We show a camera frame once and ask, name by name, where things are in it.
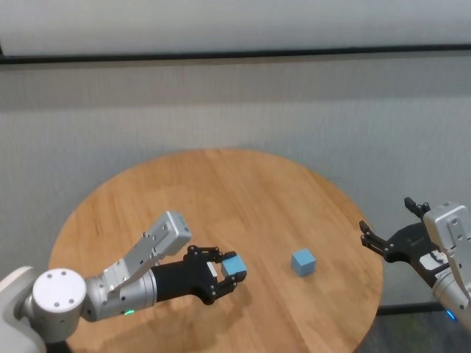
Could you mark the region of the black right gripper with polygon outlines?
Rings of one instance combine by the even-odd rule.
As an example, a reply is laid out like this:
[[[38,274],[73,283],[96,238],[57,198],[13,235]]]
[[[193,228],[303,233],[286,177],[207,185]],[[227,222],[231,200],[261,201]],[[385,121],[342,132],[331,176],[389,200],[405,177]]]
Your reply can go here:
[[[431,210],[429,203],[417,204],[410,197],[404,198],[404,205],[421,221],[424,215]],[[436,262],[434,259],[432,259],[434,264],[431,268],[426,268],[420,262],[420,259],[425,255],[439,251],[439,247],[431,241],[423,223],[408,225],[394,233],[387,241],[378,237],[365,221],[361,220],[359,227],[362,232],[361,244],[363,246],[379,254],[388,263],[398,261],[408,263],[430,288],[437,281],[436,275],[449,268],[447,263]]]

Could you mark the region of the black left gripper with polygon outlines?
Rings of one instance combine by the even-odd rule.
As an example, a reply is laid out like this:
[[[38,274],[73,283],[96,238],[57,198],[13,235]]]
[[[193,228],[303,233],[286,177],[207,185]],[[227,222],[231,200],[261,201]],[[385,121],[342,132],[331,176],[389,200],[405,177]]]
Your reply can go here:
[[[236,272],[219,282],[208,263],[221,263],[236,255],[234,251],[221,252],[218,247],[191,245],[181,261],[152,267],[157,286],[156,302],[192,295],[204,304],[212,304],[232,293],[245,280],[247,272]]]

